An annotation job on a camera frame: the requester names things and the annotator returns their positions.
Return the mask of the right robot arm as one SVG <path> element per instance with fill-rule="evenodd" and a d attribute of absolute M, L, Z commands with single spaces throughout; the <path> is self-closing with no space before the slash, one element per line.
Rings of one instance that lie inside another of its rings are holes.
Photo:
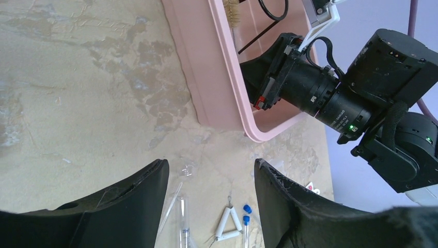
<path fill-rule="evenodd" d="M 437 206 L 437 122 L 410 108 L 437 83 L 437 52 L 395 30 L 374 32 L 347 71 L 326 45 L 326 66 L 311 58 L 302 36 L 282 33 L 260 56 L 240 63 L 250 103 L 268 110 L 284 100 L 358 141 L 365 160 L 397 193 Z"/>

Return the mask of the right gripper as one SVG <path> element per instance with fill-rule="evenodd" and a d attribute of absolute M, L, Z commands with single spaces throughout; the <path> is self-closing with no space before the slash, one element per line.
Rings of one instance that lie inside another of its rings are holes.
<path fill-rule="evenodd" d="M 257 110 L 268 110 L 279 100 L 315 116 L 338 83 L 340 69 L 333 58 L 333 44 L 326 45 L 328 66 L 320 67 L 311 59 L 310 43 L 299 51 L 304 39 L 294 33 L 282 33 L 260 56 L 240 63 L 248 98 Z"/>

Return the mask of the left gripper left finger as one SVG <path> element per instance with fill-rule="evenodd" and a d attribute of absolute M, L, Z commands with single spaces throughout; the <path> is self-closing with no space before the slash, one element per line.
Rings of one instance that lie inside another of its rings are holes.
<path fill-rule="evenodd" d="M 135 174 L 54 210 L 1 212 L 1 247 L 154 247 L 169 163 Z"/>

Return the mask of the test tube brush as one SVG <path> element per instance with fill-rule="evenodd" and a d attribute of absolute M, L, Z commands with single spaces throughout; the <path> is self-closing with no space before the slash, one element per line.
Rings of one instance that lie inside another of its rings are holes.
<path fill-rule="evenodd" d="M 236 28 L 240 23 L 239 0 L 222 0 L 234 48 L 237 50 Z"/>

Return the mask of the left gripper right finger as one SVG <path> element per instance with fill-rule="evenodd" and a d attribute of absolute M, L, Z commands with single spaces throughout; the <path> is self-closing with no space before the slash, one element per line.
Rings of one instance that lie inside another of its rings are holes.
<path fill-rule="evenodd" d="M 265 247 L 437 247 L 436 207 L 394 207 L 371 213 L 326 199 L 254 163 Z"/>

